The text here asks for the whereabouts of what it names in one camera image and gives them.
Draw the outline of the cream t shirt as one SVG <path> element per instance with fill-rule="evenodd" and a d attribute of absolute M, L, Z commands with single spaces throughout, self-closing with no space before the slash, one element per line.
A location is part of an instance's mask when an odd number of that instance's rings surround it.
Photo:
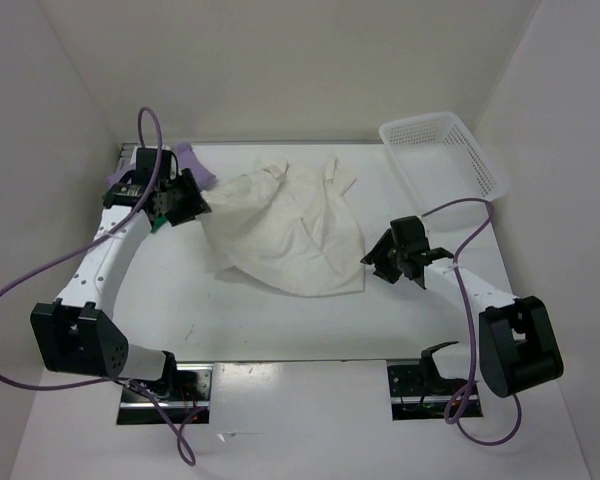
<path fill-rule="evenodd" d="M 356 180 L 336 156 L 319 168 L 279 158 L 204 192 L 212 269 L 299 297 L 363 292 L 365 241 L 345 199 Z"/>

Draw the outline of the green t shirt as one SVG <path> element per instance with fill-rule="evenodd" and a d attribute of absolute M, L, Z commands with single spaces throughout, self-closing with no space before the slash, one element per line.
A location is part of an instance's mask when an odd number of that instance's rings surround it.
<path fill-rule="evenodd" d="M 151 233 L 155 234 L 166 223 L 167 223 L 167 219 L 164 216 L 157 218 L 152 225 Z"/>

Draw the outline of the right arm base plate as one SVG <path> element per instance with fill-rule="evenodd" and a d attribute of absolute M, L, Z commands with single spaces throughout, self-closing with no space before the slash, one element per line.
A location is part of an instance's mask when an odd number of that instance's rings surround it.
<path fill-rule="evenodd" d="M 418 360 L 387 363 L 392 419 L 443 420 L 450 397 L 466 381 L 442 379 L 426 381 Z"/>

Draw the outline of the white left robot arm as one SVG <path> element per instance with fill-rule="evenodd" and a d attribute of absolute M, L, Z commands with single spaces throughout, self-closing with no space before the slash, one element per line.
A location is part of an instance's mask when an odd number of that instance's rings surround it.
<path fill-rule="evenodd" d="M 154 226 L 173 226 L 209 212 L 190 169 L 140 182 L 121 182 L 104 196 L 96 246 L 51 303 L 30 315 L 42 360 L 53 372 L 135 380 L 160 400 L 180 385 L 173 353 L 129 342 L 113 321 L 116 299 L 136 251 Z"/>

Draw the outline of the lavender t shirt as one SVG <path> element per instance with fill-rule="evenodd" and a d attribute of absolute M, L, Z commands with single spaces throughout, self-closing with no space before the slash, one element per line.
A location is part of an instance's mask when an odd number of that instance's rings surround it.
<path fill-rule="evenodd" d="M 138 147 L 136 146 L 131 158 L 131 163 L 126 168 L 116 171 L 107 177 L 105 182 L 108 187 L 111 187 L 115 183 L 119 182 L 125 173 L 133 170 L 137 148 Z M 192 174 L 201 190 L 209 189 L 216 184 L 216 176 L 198 160 L 191 143 L 181 142 L 167 147 L 167 149 L 170 149 L 175 153 L 180 170 L 189 168 L 192 171 Z"/>

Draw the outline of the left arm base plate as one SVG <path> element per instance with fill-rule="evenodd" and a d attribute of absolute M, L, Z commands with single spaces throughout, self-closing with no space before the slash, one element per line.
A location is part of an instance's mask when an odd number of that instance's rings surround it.
<path fill-rule="evenodd" d="M 210 363 L 178 363 L 171 389 L 156 395 L 166 416 L 176 425 L 192 415 L 193 424 L 208 424 L 214 366 Z M 119 426 L 159 425 L 164 419 L 150 400 L 124 389 L 116 424 Z"/>

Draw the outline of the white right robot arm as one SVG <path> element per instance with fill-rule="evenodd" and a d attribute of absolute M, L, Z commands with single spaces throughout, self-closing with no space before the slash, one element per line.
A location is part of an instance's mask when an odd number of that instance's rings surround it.
<path fill-rule="evenodd" d="M 388 283 L 404 277 L 460 310 L 469 308 L 479 377 L 496 396 L 506 398 L 563 375 L 562 355 L 544 303 L 494 287 L 455 262 L 448 250 L 430 247 L 424 234 L 399 241 L 386 230 L 361 263 Z"/>

